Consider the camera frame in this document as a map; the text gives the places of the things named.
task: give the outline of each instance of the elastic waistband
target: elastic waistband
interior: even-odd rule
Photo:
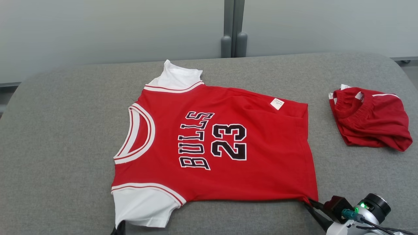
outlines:
[[[346,94],[337,90],[334,91],[334,95],[337,97],[337,103],[335,104],[335,113],[338,117],[338,121],[341,124],[350,124],[350,123],[362,123],[366,119],[367,114],[370,110],[373,109],[373,97],[365,91],[361,91],[363,94],[363,102],[359,108],[351,107],[350,109],[344,110],[342,107],[343,101],[346,98]]]

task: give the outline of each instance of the gray cushion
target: gray cushion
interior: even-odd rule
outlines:
[[[309,143],[319,199],[355,204],[369,192],[392,207],[383,225],[418,232],[418,145],[404,153],[344,144],[328,101],[341,83],[396,93],[418,140],[418,94],[389,58],[324,53],[175,61],[202,69],[207,85],[239,87],[309,104]],[[109,234],[114,224],[112,157],[129,127],[127,108],[163,62],[88,65],[32,77],[0,120],[0,234]],[[166,229],[128,234],[324,234],[303,205],[192,202]]]

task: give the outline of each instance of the bulls jersey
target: bulls jersey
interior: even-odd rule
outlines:
[[[164,64],[129,107],[114,157],[116,227],[165,227],[201,200],[318,200],[308,106],[207,86],[202,71]]]

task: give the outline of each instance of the folded red shorts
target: folded red shorts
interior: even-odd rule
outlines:
[[[412,138],[409,119],[397,95],[342,85],[330,93],[330,106],[347,145],[389,146],[405,151]]]

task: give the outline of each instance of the red fabric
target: red fabric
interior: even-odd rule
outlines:
[[[115,165],[112,186],[128,183],[156,183],[179,193],[186,201],[201,200],[318,200],[312,153],[308,144],[308,105],[284,100],[276,110],[274,97],[242,89],[199,85],[184,93],[143,90],[136,104],[155,123],[152,146],[139,158]],[[186,118],[190,112],[214,113],[199,119]],[[204,129],[181,128],[182,124]],[[216,125],[242,125],[238,130],[216,137]],[[179,140],[198,136],[204,140]],[[147,125],[141,120],[131,152],[143,145]],[[237,151],[235,144],[246,144],[246,159],[233,159],[222,147],[222,156],[213,154],[213,142],[222,140]],[[179,153],[179,143],[203,144],[204,153]],[[180,157],[202,157],[210,169],[182,167]]]
[[[412,144],[408,115],[396,95],[351,87],[334,91],[329,103],[347,145],[404,152]]]

